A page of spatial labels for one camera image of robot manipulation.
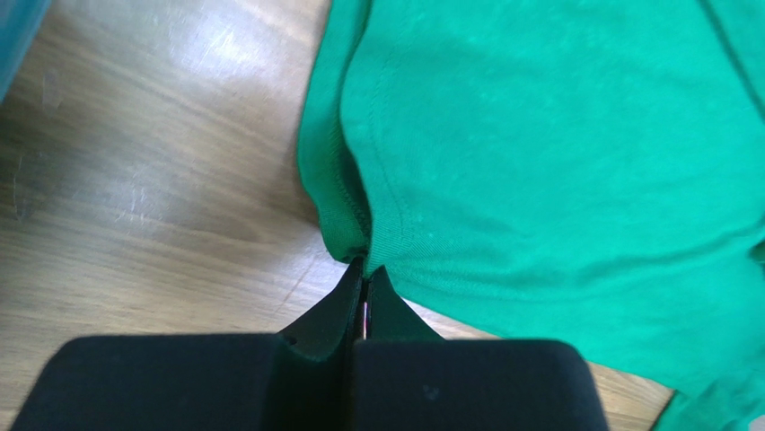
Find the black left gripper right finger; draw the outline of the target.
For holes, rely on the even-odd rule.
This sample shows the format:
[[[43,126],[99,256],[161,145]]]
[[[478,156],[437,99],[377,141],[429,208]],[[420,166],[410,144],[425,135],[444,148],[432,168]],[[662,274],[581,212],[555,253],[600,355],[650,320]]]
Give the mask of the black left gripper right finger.
[[[585,360],[548,339],[434,332],[378,269],[352,365],[355,430],[604,430]]]

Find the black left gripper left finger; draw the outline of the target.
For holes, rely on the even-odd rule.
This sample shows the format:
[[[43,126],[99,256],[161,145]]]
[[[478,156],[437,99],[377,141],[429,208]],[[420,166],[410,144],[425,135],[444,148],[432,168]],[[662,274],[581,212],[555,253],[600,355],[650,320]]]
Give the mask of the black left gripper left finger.
[[[100,335],[49,359],[16,430],[343,430],[363,265],[274,333]]]

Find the green t-shirt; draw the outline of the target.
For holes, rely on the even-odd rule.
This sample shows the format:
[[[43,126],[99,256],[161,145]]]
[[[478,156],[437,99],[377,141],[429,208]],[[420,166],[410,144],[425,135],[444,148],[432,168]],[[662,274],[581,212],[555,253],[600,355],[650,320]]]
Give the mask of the green t-shirt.
[[[763,2],[335,1],[297,163],[410,301],[763,416]]]

